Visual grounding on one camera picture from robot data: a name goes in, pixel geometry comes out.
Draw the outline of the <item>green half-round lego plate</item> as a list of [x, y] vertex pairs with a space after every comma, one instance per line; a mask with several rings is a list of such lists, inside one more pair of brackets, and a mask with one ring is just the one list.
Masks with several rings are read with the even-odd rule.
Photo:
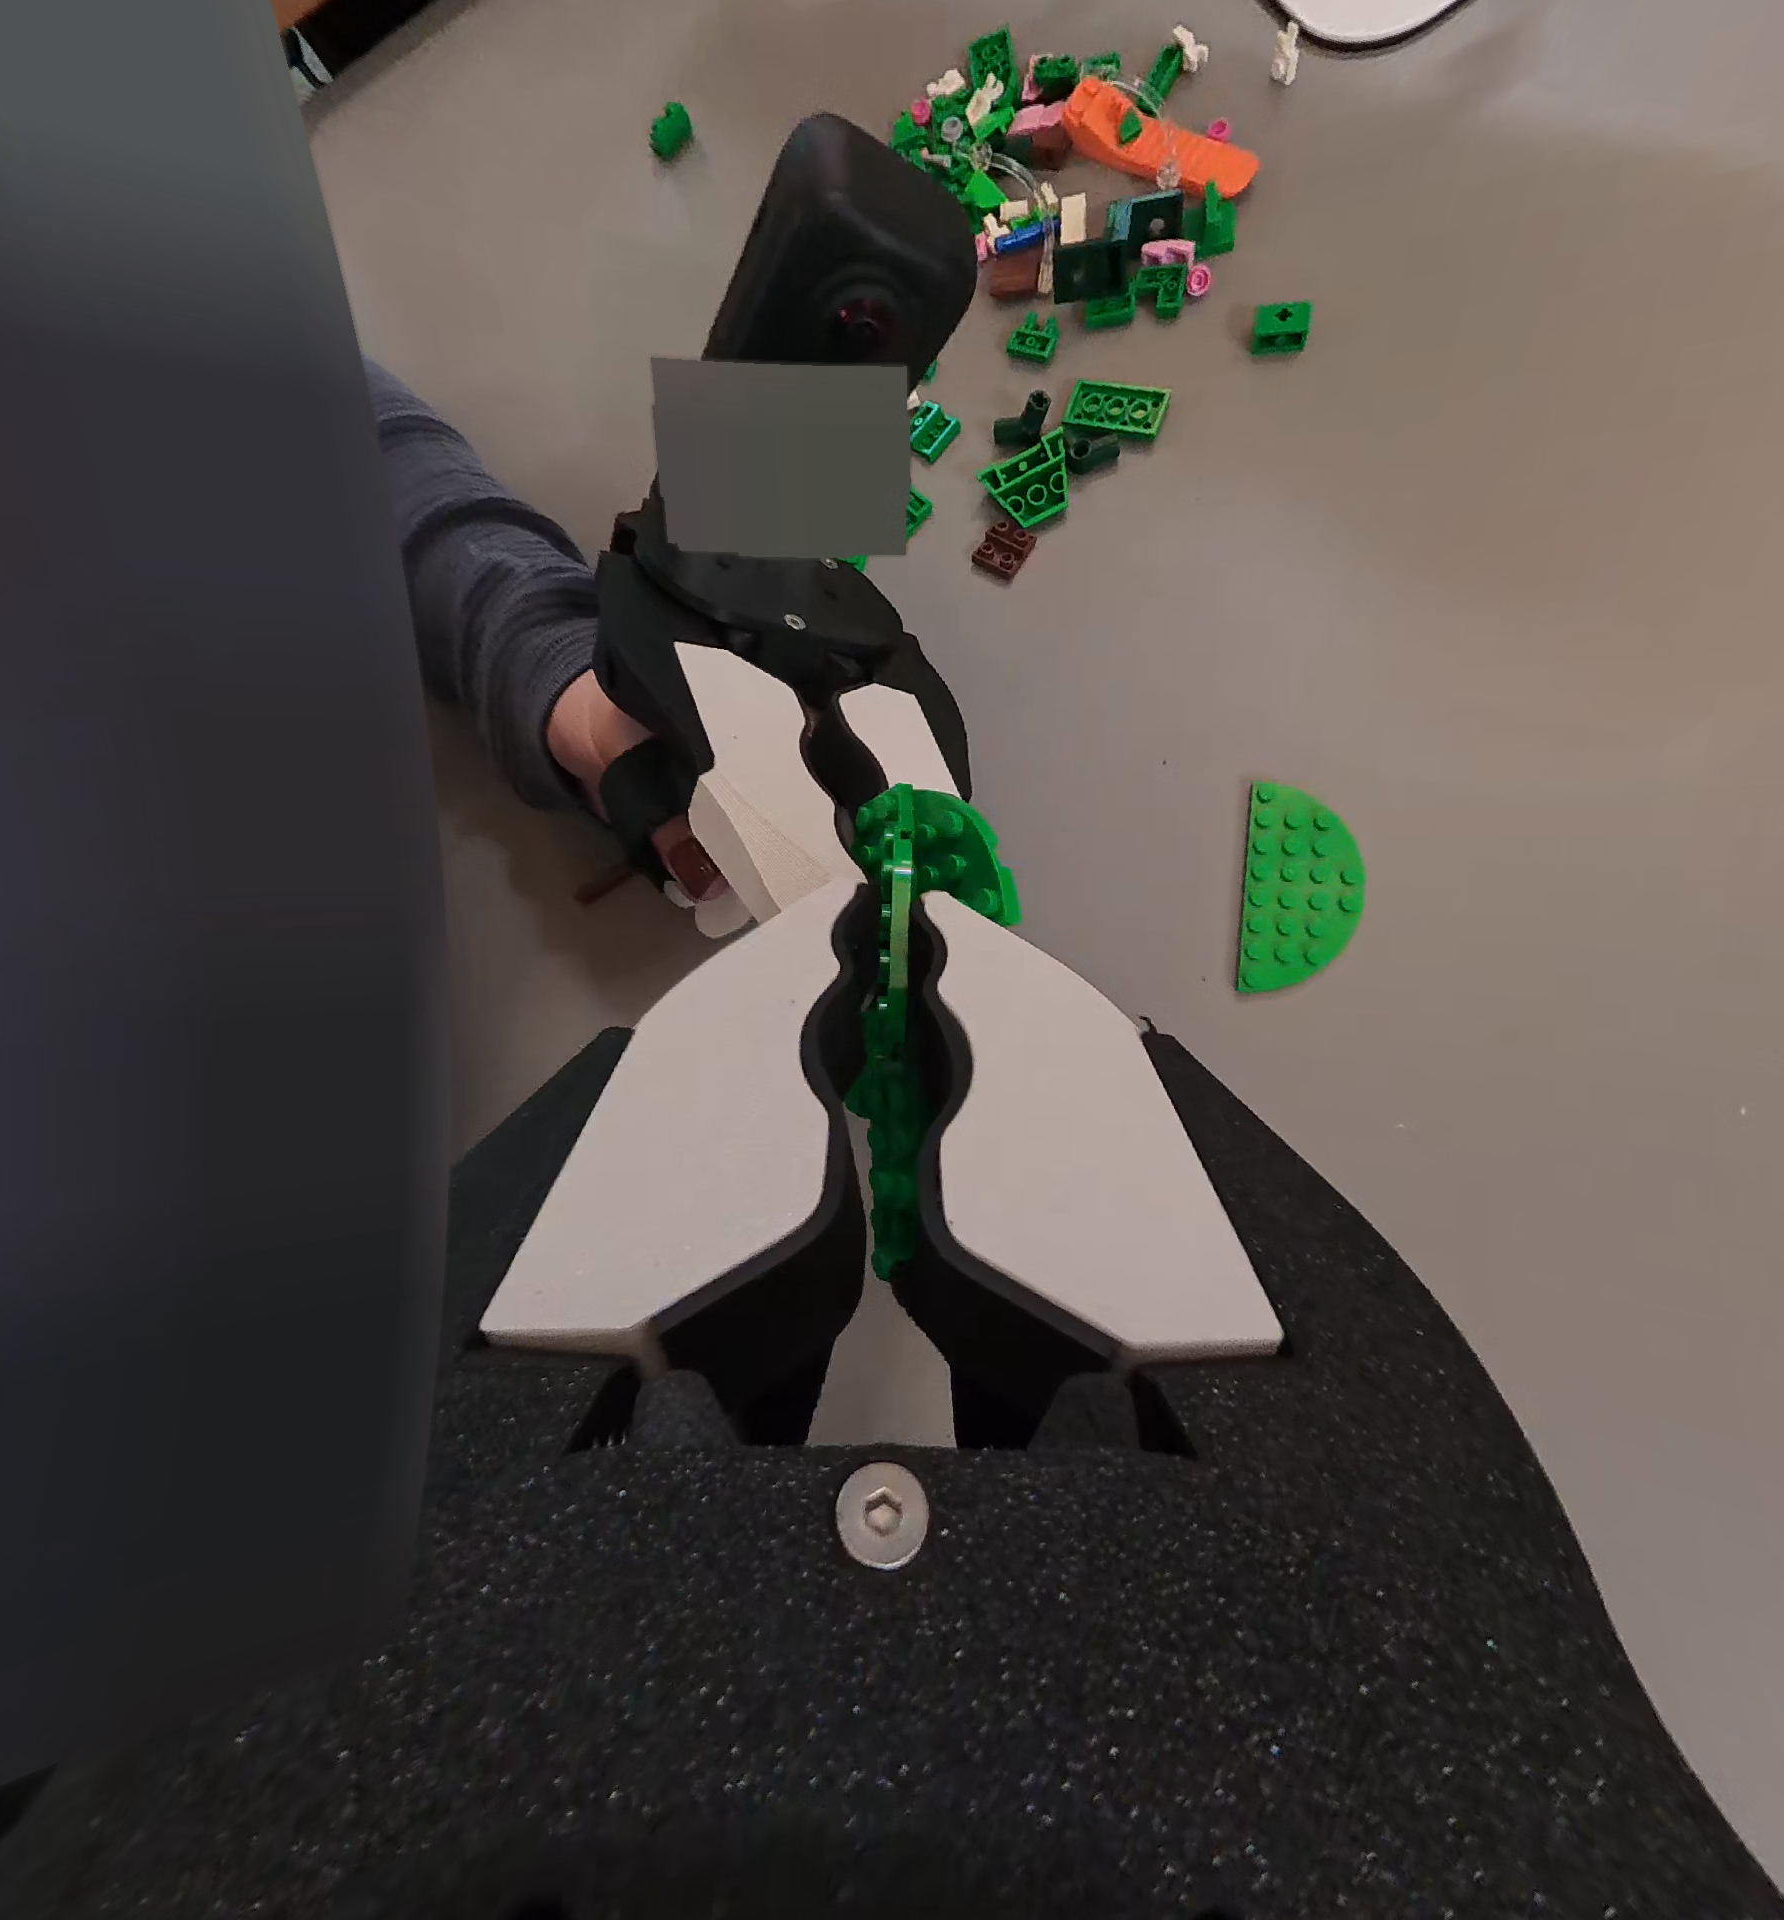
[[1252, 781], [1235, 994], [1264, 997], [1327, 973], [1355, 937], [1365, 903], [1365, 859], [1336, 809], [1286, 781]]

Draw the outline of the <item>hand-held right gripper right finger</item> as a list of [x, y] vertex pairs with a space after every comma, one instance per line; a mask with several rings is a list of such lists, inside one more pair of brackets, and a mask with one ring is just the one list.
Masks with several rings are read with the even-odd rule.
[[1281, 1351], [1130, 1015], [945, 893], [912, 909], [910, 1006], [927, 1128], [897, 1292], [950, 1365]]

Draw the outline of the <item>person's left hand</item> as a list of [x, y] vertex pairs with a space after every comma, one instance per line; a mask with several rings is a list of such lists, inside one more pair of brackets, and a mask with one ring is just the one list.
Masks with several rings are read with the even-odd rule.
[[[620, 758], [650, 740], [651, 735], [617, 708], [592, 671], [568, 685], [546, 724], [546, 742], [558, 767], [609, 826], [615, 822], [602, 791], [604, 780]], [[667, 875], [695, 905], [715, 900], [729, 890], [720, 866], [693, 832], [684, 809], [658, 822], [644, 819], [638, 829], [617, 839], [624, 847], [644, 843], [654, 850]]]

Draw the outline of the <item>green lego plate assembly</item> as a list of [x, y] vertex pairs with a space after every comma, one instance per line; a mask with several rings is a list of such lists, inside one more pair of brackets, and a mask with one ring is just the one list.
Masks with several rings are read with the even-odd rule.
[[912, 907], [932, 890], [997, 925], [1018, 925], [1020, 894], [1000, 841], [964, 800], [899, 783], [855, 815], [855, 861], [878, 896], [876, 978], [861, 1008], [863, 1066], [847, 1095], [865, 1120], [874, 1271], [892, 1280], [920, 1236], [920, 1151], [930, 1106], [910, 1059]]

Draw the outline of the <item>person's left forearm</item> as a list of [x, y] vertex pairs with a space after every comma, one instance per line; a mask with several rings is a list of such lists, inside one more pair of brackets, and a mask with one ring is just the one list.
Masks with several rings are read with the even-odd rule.
[[601, 778], [549, 740], [560, 701], [597, 693], [590, 561], [405, 383], [372, 358], [363, 369], [427, 690], [474, 721], [526, 804], [595, 810]]

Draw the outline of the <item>white document stand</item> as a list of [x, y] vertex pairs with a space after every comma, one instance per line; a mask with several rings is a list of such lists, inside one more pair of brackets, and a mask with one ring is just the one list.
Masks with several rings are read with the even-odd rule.
[[1431, 34], [1464, 2], [1264, 2], [1302, 40], [1345, 54], [1373, 54]]

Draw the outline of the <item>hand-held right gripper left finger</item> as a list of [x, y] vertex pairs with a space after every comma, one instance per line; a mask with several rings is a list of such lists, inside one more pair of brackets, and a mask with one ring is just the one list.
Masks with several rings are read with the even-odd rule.
[[814, 1224], [837, 1126], [801, 1042], [857, 893], [783, 909], [640, 1020], [480, 1319], [488, 1343], [665, 1361], [682, 1309]]

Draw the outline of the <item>pile of loose lego pieces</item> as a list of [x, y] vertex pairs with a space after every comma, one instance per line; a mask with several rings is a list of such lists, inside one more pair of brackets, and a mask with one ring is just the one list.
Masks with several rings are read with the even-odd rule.
[[1155, 445], [1171, 411], [1166, 386], [1063, 371], [1064, 344], [1143, 317], [1170, 326], [1208, 306], [1263, 174], [1233, 200], [1138, 182], [1078, 157], [1059, 111], [1082, 77], [1104, 75], [1173, 124], [1252, 151], [1228, 115], [1195, 124], [1173, 102], [1208, 62], [1189, 23], [1171, 25], [1143, 68], [1116, 49], [1026, 49], [1000, 25], [975, 36], [889, 130], [892, 155], [943, 185], [964, 216], [975, 287], [1006, 319], [1006, 369], [1034, 381], [973, 449], [983, 523], [971, 565], [988, 579], [1014, 582], [1075, 488], [1118, 467], [1128, 446]]

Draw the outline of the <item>orange brick separator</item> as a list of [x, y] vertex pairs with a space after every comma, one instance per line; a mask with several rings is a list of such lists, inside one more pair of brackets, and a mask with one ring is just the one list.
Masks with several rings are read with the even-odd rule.
[[1078, 157], [1192, 196], [1239, 198], [1263, 168], [1252, 151], [1173, 124], [1133, 84], [1112, 77], [1082, 77], [1059, 118]]

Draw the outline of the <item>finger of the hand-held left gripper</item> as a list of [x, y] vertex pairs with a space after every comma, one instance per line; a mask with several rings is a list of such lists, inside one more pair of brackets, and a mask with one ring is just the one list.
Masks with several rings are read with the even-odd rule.
[[881, 769], [881, 786], [910, 786], [971, 800], [964, 775], [956, 775], [932, 732], [920, 700], [886, 685], [852, 690], [852, 735]]
[[735, 653], [679, 644], [711, 748], [689, 809], [695, 839], [755, 922], [772, 922], [835, 879], [855, 879], [837, 805], [807, 764], [807, 710]]

